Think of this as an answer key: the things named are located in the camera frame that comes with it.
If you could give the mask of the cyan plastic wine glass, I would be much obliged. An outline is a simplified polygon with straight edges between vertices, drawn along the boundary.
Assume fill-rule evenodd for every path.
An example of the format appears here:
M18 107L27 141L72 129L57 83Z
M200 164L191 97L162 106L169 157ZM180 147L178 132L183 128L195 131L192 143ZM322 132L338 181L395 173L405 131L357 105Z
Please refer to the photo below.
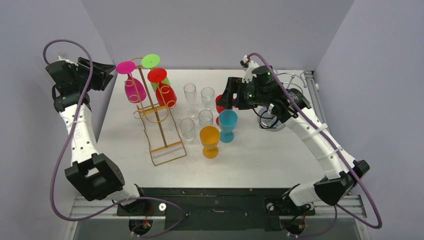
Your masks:
M222 111L218 116L220 131L220 141L230 143L234 140L234 129L238 122L238 115L231 109Z

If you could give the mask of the clear glass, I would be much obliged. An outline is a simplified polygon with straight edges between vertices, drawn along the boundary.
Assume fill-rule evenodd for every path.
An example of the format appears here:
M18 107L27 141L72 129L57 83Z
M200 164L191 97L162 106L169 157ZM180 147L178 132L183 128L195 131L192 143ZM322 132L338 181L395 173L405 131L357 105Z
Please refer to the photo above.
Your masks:
M200 129L213 125L214 116L210 110L204 109L198 114L198 122Z
M215 106L215 91L211 87L205 87L201 90L201 102L205 110L212 110Z
M181 134L187 142L192 142L196 138L195 122L190 118L185 118L179 124Z

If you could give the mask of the clear champagne flute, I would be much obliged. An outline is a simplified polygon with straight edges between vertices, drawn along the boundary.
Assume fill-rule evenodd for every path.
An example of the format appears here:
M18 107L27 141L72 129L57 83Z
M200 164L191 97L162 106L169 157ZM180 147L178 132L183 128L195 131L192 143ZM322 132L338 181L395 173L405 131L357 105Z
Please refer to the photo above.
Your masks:
M184 96L187 102L190 104L190 110L187 113L187 116L195 120L199 117L199 111L195 108L197 102L197 89L193 83L187 83L184 87Z

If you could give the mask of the orange plastic wine glass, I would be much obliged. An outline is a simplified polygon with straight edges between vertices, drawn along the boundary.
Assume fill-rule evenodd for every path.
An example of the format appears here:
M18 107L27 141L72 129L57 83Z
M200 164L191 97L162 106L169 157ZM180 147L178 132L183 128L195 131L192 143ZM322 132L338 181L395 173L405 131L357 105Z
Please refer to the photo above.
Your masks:
M199 137L203 146L203 156L207 159L215 158L219 154L220 131L216 127L208 125L200 130Z

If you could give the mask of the gold wire glass rack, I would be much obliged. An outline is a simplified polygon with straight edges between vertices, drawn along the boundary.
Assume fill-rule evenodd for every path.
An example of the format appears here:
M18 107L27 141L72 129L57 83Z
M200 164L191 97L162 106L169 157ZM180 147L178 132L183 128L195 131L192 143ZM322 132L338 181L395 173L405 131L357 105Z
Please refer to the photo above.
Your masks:
M145 100L134 103L136 110L133 115L135 119L141 120L151 162L157 167L187 156L187 150L172 113L177 102L173 108L158 104L155 91L148 80L150 69L142 67L142 59L143 57L134 57L130 60L136 65L132 76L141 82L147 94Z

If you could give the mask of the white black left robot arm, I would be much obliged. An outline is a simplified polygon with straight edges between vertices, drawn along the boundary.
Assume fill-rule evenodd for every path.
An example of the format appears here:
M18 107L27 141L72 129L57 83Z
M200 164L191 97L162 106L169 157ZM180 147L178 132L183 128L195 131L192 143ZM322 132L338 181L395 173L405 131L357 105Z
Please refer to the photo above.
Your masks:
M142 197L137 185L127 185L119 167L105 154L97 151L97 142L91 122L90 97L85 94L82 105L78 102L91 78L88 90L103 91L114 77L112 64L94 62L90 73L88 59L79 57L74 63L58 60L45 68L55 84L52 87L53 106L64 121L72 136L71 166L64 171L66 179L87 200L109 198L120 203L120 208L129 214L143 215L149 209L149 201Z

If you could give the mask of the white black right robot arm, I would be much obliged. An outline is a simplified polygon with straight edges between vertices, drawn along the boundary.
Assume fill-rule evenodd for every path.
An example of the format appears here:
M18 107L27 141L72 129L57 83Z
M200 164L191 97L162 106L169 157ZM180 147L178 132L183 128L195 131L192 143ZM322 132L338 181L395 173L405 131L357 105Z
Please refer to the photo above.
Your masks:
M357 160L342 149L305 96L295 88L282 89L265 65L254 68L247 78L228 77L218 105L239 110L267 107L271 115L300 138L320 164L324 172L321 180L297 184L283 195L282 207L289 214L317 201L337 205L370 170L365 160Z

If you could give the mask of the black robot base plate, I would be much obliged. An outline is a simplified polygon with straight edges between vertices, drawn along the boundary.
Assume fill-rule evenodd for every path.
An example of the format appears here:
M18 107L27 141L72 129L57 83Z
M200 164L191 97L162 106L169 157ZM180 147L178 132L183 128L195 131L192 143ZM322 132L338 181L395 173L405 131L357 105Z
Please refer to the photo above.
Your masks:
M285 188L156 188L145 187L146 200L123 206L116 200L77 198L73 215L93 220L126 220L139 235L172 228L178 231L289 231L305 236L366 226L344 212L365 217L362 198L345 196L334 208L322 201L297 207L285 198Z

